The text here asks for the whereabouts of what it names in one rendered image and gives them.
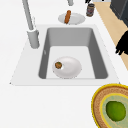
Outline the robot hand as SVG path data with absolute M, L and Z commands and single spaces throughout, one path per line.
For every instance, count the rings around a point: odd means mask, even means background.
M 116 52 L 121 55 L 125 53 L 128 55 L 128 31 L 126 31 L 116 46 Z

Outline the grey soap dispenser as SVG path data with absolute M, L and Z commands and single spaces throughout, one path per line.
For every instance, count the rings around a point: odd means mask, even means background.
M 69 6 L 73 6 L 73 4 L 74 4 L 73 0 L 67 0 L 67 1 L 68 1 Z

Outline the green round fruit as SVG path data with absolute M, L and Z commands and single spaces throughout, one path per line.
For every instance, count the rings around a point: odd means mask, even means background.
M 121 102 L 109 101 L 106 104 L 106 113 L 112 121 L 118 122 L 125 118 L 126 108 Z

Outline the yellow brown rimmed plate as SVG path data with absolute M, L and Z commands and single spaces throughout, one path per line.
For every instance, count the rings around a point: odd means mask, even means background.
M 112 121 L 106 113 L 109 101 L 121 102 L 126 109 L 126 116 L 121 121 Z M 91 101 L 93 119 L 98 128 L 128 128 L 128 87 L 122 84 L 107 84 L 100 87 Z

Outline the dark can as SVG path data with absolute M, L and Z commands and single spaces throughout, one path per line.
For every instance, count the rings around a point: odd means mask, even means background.
M 95 5 L 93 3 L 89 3 L 88 6 L 87 6 L 86 15 L 89 16 L 89 17 L 92 17 L 93 14 L 94 14 L 94 8 L 95 8 Z

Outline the small brown round food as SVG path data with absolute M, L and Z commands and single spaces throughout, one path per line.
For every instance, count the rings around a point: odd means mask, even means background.
M 56 62 L 55 63 L 55 67 L 57 68 L 57 69 L 62 69 L 62 63 L 61 62 Z

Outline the orange sausage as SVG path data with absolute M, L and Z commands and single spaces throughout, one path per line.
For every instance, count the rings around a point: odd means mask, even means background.
M 67 23 L 69 22 L 69 20 L 70 20 L 70 15 L 71 15 L 71 11 L 68 10 L 67 13 L 66 13 L 66 16 L 65 16 L 64 23 L 67 24 Z

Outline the white plate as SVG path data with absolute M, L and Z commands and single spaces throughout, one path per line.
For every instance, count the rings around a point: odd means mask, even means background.
M 56 62 L 61 62 L 62 63 L 62 69 L 57 69 L 55 67 L 55 63 Z M 82 66 L 81 63 L 73 58 L 73 57 L 61 57 L 58 58 L 52 66 L 52 70 L 54 72 L 54 74 L 62 79 L 72 79 L 77 77 L 81 70 L 82 70 Z
M 64 23 L 65 22 L 65 16 L 66 16 L 66 14 L 61 14 L 58 17 L 58 20 L 61 23 Z M 70 16 L 68 25 L 78 25 L 78 24 L 83 23 L 84 21 L 85 21 L 85 17 L 83 15 L 78 14 L 78 13 L 72 13 L 71 16 Z

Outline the grey tap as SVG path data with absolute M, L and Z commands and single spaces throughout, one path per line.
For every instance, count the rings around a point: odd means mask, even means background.
M 23 3 L 23 8 L 24 8 L 27 24 L 28 24 L 27 35 L 28 35 L 28 39 L 30 42 L 30 46 L 33 49 L 37 49 L 40 46 L 39 39 L 38 39 L 39 31 L 36 29 L 32 21 L 28 0 L 22 0 L 22 3 Z

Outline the grey sink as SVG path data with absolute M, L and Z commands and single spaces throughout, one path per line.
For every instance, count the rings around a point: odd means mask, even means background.
M 95 25 L 38 25 L 38 49 L 26 42 L 11 80 L 16 86 L 100 86 L 118 83 L 118 77 Z M 56 62 L 80 71 L 73 79 L 53 72 Z

